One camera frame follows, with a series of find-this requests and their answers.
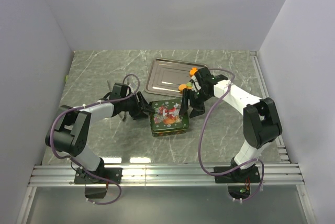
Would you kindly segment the gold tin lid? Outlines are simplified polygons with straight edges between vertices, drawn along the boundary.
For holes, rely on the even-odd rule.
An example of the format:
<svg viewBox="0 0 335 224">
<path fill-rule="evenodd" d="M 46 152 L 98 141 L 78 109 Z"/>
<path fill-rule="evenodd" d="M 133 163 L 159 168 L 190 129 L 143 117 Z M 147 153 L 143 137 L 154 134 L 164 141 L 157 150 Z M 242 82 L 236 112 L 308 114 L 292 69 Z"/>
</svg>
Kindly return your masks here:
<svg viewBox="0 0 335 224">
<path fill-rule="evenodd" d="M 150 114 L 151 128 L 155 125 L 182 126 L 184 124 L 189 127 L 188 114 L 179 115 L 181 101 L 180 98 L 176 98 L 150 102 L 149 104 L 154 109 L 154 113 Z"/>
</svg>

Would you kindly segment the green christmas cookie tin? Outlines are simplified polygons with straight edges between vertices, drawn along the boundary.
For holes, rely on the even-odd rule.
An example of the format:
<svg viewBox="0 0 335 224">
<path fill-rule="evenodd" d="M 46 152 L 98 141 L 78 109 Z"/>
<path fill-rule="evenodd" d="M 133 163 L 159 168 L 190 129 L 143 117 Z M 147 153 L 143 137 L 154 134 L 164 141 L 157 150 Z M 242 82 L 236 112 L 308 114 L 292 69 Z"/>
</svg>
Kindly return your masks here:
<svg viewBox="0 0 335 224">
<path fill-rule="evenodd" d="M 188 125 L 182 126 L 175 125 L 155 125 L 151 128 L 152 135 L 154 137 L 163 137 L 169 135 L 179 135 L 187 131 Z"/>
</svg>

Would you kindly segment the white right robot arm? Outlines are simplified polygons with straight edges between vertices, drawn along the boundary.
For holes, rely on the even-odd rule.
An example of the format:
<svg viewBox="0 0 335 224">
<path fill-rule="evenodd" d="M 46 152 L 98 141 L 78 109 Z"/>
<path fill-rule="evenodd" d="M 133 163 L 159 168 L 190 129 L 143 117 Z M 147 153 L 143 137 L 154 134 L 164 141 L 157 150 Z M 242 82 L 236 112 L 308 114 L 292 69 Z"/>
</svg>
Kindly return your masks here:
<svg viewBox="0 0 335 224">
<path fill-rule="evenodd" d="M 222 101 L 243 116 L 244 143 L 240 151 L 232 158 L 231 168 L 225 172 L 205 171 L 211 176 L 230 175 L 237 182 L 242 182 L 252 172 L 263 150 L 282 134 L 282 125 L 274 100 L 259 98 L 233 83 L 235 76 L 213 75 L 207 67 L 189 72 L 190 84 L 180 85 L 182 103 L 180 116 L 188 114 L 190 118 L 205 113 L 205 102 L 215 97 L 217 101 L 206 114 L 205 121 Z"/>
</svg>

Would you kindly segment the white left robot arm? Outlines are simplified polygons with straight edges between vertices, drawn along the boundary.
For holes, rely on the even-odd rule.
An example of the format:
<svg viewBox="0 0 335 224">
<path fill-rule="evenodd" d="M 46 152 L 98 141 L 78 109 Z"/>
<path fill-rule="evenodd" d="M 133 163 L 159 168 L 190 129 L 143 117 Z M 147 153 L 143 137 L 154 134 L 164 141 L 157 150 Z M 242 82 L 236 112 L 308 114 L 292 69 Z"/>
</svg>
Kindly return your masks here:
<svg viewBox="0 0 335 224">
<path fill-rule="evenodd" d="M 129 85 L 115 83 L 113 89 L 91 107 L 83 106 L 77 110 L 71 106 L 61 106 L 58 110 L 60 118 L 50 127 L 45 143 L 55 152 L 67 153 L 72 162 L 82 167 L 77 172 L 79 176 L 100 183 L 109 179 L 109 175 L 103 159 L 87 145 L 90 124 L 122 112 L 129 113 L 133 120 L 139 120 L 148 118 L 154 109 L 141 92 L 132 93 Z"/>
</svg>

